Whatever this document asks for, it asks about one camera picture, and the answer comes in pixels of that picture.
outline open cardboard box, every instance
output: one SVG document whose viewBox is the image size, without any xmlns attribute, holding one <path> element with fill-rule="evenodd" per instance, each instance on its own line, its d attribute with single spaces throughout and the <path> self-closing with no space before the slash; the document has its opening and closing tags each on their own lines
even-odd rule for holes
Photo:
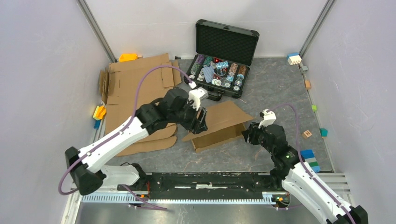
<svg viewBox="0 0 396 224">
<path fill-rule="evenodd" d="M 189 133 L 182 141 L 192 141 L 195 152 L 200 153 L 209 148 L 242 137 L 244 122 L 254 118 L 241 110 L 234 102 L 225 101 L 207 108 L 206 125 L 208 130 L 200 134 Z"/>
<path fill-rule="evenodd" d="M 163 54 L 133 61 L 111 63 L 108 70 L 100 72 L 99 90 L 102 101 L 106 104 L 105 134 L 120 126 L 132 115 L 140 79 L 152 68 L 164 64 L 178 67 L 177 61 L 170 62 L 169 55 Z M 140 88 L 137 99 L 138 108 L 156 98 L 164 97 L 169 89 L 179 83 L 181 83 L 181 77 L 177 70 L 161 68 L 153 71 L 146 77 Z M 130 145 L 118 156 L 169 148 L 177 140 L 174 137 L 176 131 L 177 126 L 169 124 L 165 129 Z"/>
</svg>

